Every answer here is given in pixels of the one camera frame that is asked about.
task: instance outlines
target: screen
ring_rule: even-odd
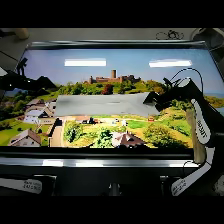
[[[1,146],[193,148],[189,102],[173,100],[160,112],[143,104],[183,68],[200,72],[206,100],[224,113],[223,80],[204,49],[26,50],[24,57],[26,77],[47,77],[55,88],[5,93]],[[195,71],[175,79],[186,77],[201,90]]]

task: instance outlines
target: sky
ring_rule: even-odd
[[[90,76],[110,77],[111,70],[120,75],[134,75],[142,80],[172,78],[179,70],[187,67],[150,68],[149,62],[175,59],[191,60],[191,68],[197,69],[203,78],[204,93],[224,94],[224,83],[209,52],[203,49],[63,49],[63,50],[27,50],[28,59],[25,75],[32,79],[40,76],[51,81],[66,84],[88,80]],[[105,58],[105,67],[65,67],[65,59]],[[201,89],[200,77],[194,71],[184,71],[176,79],[191,77]]]

